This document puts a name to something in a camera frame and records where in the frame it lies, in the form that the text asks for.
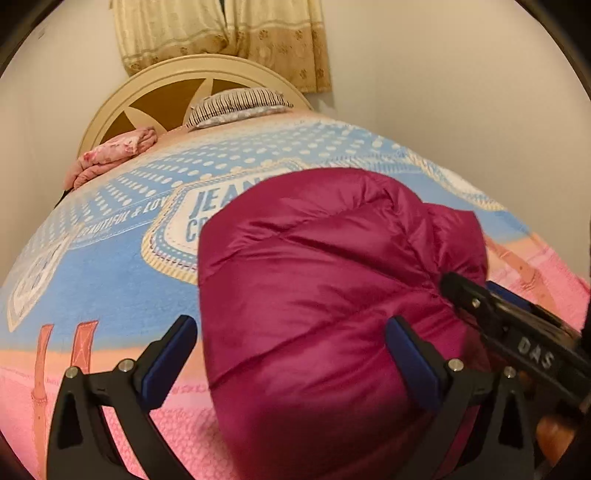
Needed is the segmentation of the person's right hand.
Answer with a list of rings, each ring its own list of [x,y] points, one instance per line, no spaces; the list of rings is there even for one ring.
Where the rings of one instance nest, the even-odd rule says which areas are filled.
[[[536,439],[546,460],[554,467],[575,437],[576,429],[558,416],[544,416],[536,427]]]

